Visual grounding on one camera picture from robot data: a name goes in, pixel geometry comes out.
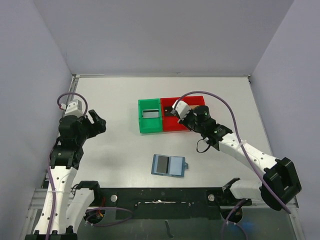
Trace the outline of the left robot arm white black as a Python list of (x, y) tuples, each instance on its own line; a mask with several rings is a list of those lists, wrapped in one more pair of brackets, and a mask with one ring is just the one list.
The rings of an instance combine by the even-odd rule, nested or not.
[(88, 113), (66, 115), (59, 121), (59, 137), (49, 155), (49, 185), (42, 212), (33, 233), (25, 236), (26, 240), (76, 240), (87, 209), (102, 203), (98, 181), (81, 181), (70, 199), (85, 141), (107, 129), (107, 122), (95, 110)]

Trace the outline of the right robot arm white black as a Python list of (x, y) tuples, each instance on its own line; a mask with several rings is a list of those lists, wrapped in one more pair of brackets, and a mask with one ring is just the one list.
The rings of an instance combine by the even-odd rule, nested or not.
[(178, 123), (200, 134), (208, 147), (235, 158), (258, 174), (258, 181), (236, 178), (229, 183), (222, 192), (227, 204), (254, 199), (280, 211), (302, 190), (295, 165), (289, 158), (279, 159), (239, 140), (235, 132), (211, 118), (208, 106), (191, 108), (180, 101), (172, 108)]

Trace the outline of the blue leather card holder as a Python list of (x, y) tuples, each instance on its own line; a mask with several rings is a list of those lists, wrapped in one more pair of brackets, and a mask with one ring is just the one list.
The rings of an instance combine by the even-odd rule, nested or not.
[[(168, 173), (157, 172), (158, 156), (169, 157)], [(187, 170), (188, 168), (189, 164), (186, 162), (186, 158), (184, 156), (154, 154), (152, 160), (151, 174), (173, 178), (183, 178), (185, 176), (185, 170)]]

